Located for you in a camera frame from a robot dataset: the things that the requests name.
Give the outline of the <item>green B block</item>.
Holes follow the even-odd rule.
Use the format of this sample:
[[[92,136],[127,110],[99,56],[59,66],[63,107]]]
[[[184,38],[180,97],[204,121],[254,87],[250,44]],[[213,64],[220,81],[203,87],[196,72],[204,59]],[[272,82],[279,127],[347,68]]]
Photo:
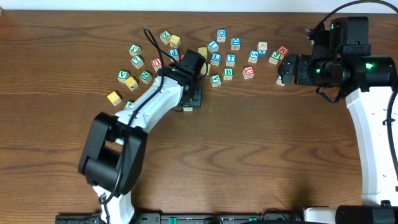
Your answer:
[[[223,70],[223,79],[232,80],[234,76],[234,70],[232,67],[225,67]]]

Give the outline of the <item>yellow O block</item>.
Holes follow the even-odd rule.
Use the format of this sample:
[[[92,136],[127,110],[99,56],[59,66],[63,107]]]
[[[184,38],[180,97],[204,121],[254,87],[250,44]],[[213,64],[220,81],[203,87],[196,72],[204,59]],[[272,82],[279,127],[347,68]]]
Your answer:
[[[211,68],[211,65],[209,63],[204,63],[200,70],[200,73],[202,75],[208,75],[210,72],[210,68]]]

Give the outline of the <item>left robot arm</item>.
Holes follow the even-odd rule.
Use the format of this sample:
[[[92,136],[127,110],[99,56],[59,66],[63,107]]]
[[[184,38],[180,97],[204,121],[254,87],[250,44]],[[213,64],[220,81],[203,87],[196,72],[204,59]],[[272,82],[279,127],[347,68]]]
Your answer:
[[[131,189],[144,161],[148,134],[157,122],[195,92],[206,60],[192,50],[163,65],[152,85],[130,107],[93,120],[78,164],[101,204],[102,223],[131,223]]]

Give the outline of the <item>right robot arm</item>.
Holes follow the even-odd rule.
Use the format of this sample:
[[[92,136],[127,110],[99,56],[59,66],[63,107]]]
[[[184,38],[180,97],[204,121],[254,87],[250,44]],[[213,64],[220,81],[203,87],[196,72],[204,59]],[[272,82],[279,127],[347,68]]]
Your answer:
[[[307,207],[304,223],[397,222],[397,68],[374,56],[367,17],[333,19],[308,33],[310,55],[289,54],[279,65],[284,84],[337,88],[353,120],[362,173],[361,205]]]

